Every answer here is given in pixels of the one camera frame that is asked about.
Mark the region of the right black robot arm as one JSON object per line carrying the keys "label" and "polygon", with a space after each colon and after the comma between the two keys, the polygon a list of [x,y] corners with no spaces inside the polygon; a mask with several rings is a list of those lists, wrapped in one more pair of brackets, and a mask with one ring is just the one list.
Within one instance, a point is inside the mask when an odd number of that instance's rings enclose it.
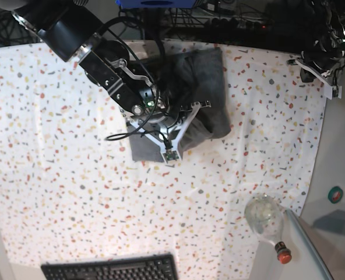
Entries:
{"label": "right black robot arm", "polygon": [[188,57],[166,56],[161,40],[154,36],[158,61],[141,61],[120,38],[106,40],[104,33],[123,22],[119,17],[101,22],[76,1],[0,1],[28,32],[38,37],[63,61],[79,60],[94,84],[104,88],[116,103],[137,122],[135,135],[158,135],[169,144],[168,133],[154,129],[169,118],[179,127],[178,137],[202,141],[210,131],[196,118],[202,104],[192,105],[186,88],[171,88],[167,68],[189,62]]}

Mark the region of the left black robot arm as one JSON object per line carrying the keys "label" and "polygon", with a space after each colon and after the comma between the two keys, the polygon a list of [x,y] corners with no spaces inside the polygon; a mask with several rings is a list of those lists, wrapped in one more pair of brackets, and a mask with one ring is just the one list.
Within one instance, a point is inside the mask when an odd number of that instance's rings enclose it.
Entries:
{"label": "left black robot arm", "polygon": [[303,1],[308,48],[304,64],[334,83],[345,68],[345,1]]}

